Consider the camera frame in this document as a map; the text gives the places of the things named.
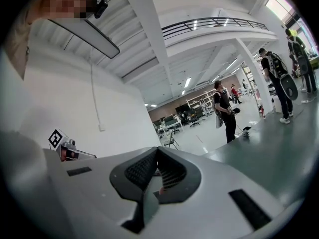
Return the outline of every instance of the railing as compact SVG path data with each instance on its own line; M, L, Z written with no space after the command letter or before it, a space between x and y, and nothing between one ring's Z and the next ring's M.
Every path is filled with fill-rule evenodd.
M268 28L262 24L251 20L240 19L240 18L226 18L226 17L216 17L216 18L197 18L191 19L183 22L179 22L173 25L163 27L161 30L163 32L164 40L170 39L174 36L184 34L190 31L199 30L209 27L226 27L226 26L244 26L268 30Z

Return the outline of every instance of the black pants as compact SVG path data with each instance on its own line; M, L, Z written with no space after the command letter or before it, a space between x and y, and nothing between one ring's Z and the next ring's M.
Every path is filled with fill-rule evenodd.
M310 93L311 92L310 82L313 87L313 91L316 91L317 87L316 87L314 71L308 58L307 58L307 65L308 65L308 73L304 74L304 78L306 82L307 92Z
M276 90L276 94L281 103L281 109L283 110L284 118L287 119L289 113L293 111L293 102L286 96L284 89L278 79L274 81L273 84Z
M235 116L231 116L231 115L223 115L222 118L226 126L227 143L229 143L232 140L236 139L235 137L236 119L235 119Z
M239 104L241 103L241 102L239 101L239 98L238 98L237 95L235 95L235 100L236 100L236 103L237 103L237 101L238 101Z

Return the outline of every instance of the man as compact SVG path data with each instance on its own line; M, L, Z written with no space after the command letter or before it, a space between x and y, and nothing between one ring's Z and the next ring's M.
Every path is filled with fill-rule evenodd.
M270 52L267 52L264 48L259 50L260 56L263 58L261 60L261 65L264 68L265 76L270 79L274 85L276 90L276 94L279 98L281 103L281 108L283 110L284 117L280 118L281 123L289 124L290 120L289 117L294 116L293 114L293 102L286 96L283 87L280 84L280 80L275 77L275 75L271 72L269 61L266 56L269 56Z
M97 0L31 0L12 25L4 43L4 50L13 67L24 79L28 61L27 46L31 25L39 18L80 18L94 13Z
M216 89L216 93L214 94L214 103L216 110L221 112L221 117L226 126L226 137L227 143L236 139L235 130L236 130L236 119L234 113L229 104L229 99L227 94L223 92L223 84L221 81L216 81L214 83L214 88Z
M199 101L199 104L200 104L201 109L203 110L203 113L205 114L205 116L206 116L206 117L209 116L209 115L210 115L210 112L209 112L208 107L207 107L207 105L205 104L205 102L204 102L203 99L201 99L201 100Z
M234 86L235 86L234 84L231 85L231 92L233 93L233 95L235 97L236 103L238 101L238 103L241 104L242 102L239 101L238 92L237 92L237 90L235 90Z
M244 89L246 89L248 87L248 85L246 84L246 81L243 79L243 87Z
M303 43L303 41L301 41L301 39L298 36L293 36L291 34L291 31L288 28L286 28L285 32L286 32L286 35L287 35L287 39L289 41L288 42L288 47L289 47L290 55L292 57L294 57L294 55L296 55L297 60L298 60L298 57L303 56L304 59L307 62L308 72L306 74L303 74L303 76L305 78L306 86L307 86L307 93L308 94L311 93L310 82L311 82L311 85L313 87L313 91L316 92L317 91L317 86L316 86L314 71L313 71L313 68L312 68L312 66L311 66L311 64L309 62L309 58L308 58L308 56L306 54L306 46L305 46L305 44ZM297 42L300 45L301 54L299 54L299 52L297 50L294 50L294 46L295 46L294 42Z

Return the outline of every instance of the white pillar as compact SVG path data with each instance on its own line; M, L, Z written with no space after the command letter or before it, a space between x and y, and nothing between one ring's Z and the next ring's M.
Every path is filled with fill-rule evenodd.
M234 46L237 48L239 53L243 56L246 65L249 67L254 80L256 81L259 94L263 103L263 107L265 110L265 114L269 113L273 109L273 105L271 103L271 97L269 94L268 86L265 81L265 78L260 70L258 62L255 60L247 46L241 39L236 38L234 40Z

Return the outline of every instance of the gray floor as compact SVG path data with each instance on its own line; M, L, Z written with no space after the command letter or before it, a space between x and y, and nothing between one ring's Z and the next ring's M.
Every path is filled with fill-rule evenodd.
M245 96L241 99L242 104L236 106L241 112L236 116L237 125L242 129L246 126L251 126L250 121L258 122L261 118L257 111L256 101L253 97ZM225 125L216 129L215 126L216 115L200 118L200 125L190 127L184 126L184 132L180 128L180 132L173 135L177 143L178 149L195 155L204 155L208 152L214 151L219 147L225 145L226 132ZM163 144L166 140L165 136L161 139Z
M296 85L302 88L301 79ZM185 132L174 136L180 149L231 165L284 206L302 199L319 160L319 94L309 96L299 91L290 124L279 122L282 114L260 119L254 99L246 97L244 101L237 124L243 128L251 120L259 121L250 130L249 139L240 136L226 144L225 128L216 129L215 116L210 116L200 126L186 126Z
M301 94L300 99L309 99ZM302 198L319 154L319 98L294 106L290 124L269 114L250 138L240 137L205 157L233 166L269 190L284 205Z

